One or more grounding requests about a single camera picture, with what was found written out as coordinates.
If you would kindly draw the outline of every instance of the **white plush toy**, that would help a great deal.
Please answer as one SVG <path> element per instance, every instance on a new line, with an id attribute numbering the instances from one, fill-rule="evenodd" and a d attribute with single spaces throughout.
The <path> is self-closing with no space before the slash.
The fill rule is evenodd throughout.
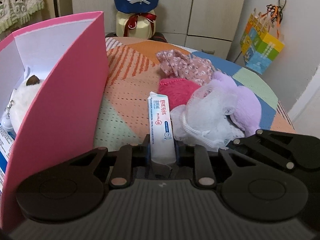
<path id="1" fill-rule="evenodd" d="M 12 106 L 10 108 L 10 120 L 12 127 L 18 133 L 23 118 L 26 115 L 33 99 L 36 97 L 44 80 L 38 79 L 35 75 L 31 76 L 16 90 L 12 97 Z"/>

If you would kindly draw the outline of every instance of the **ribbed black surface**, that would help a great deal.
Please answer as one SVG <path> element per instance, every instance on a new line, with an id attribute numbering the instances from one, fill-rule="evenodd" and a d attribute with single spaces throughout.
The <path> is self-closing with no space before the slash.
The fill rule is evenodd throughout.
<path id="1" fill-rule="evenodd" d="M 189 180 L 136 179 L 113 190 L 92 214 L 62 225 L 25 221 L 12 234 L 23 240 L 307 240 L 314 234 L 298 220 L 260 224 L 227 210 L 216 194 Z"/>

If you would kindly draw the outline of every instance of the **ribbon bow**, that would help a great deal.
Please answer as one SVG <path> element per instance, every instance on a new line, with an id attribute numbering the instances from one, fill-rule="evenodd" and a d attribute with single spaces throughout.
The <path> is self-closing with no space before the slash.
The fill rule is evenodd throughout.
<path id="1" fill-rule="evenodd" d="M 128 37 L 128 30 L 129 29 L 133 30 L 137 27 L 139 16 L 145 17 L 150 22 L 152 34 L 153 34 L 153 31 L 155 29 L 154 21 L 156 20 L 157 16 L 154 14 L 151 14 L 151 13 L 137 13 L 137 14 L 131 15 L 129 17 L 129 19 L 124 27 L 124 34 L 123 34 L 124 37 Z"/>

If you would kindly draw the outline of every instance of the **pink floral fabric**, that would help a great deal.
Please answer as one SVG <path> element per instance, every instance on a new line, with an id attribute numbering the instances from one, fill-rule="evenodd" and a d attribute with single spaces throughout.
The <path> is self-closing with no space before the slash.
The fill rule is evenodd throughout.
<path id="1" fill-rule="evenodd" d="M 215 70 L 210 60 L 187 56 L 177 49 L 160 51 L 156 57 L 167 77 L 185 78 L 200 86 L 211 81 L 211 75 Z"/>

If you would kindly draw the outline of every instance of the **drawer handle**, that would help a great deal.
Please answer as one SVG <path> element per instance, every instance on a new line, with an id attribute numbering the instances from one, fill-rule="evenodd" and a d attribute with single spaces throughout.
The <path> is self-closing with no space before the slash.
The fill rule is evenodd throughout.
<path id="1" fill-rule="evenodd" d="M 215 51 L 215 50 L 214 50 L 214 51 L 209 51 L 209 50 L 203 50 L 203 49 L 201 49 L 201 52 L 204 52 L 204 53 L 206 53 L 206 54 L 214 55 L 216 51 Z"/>

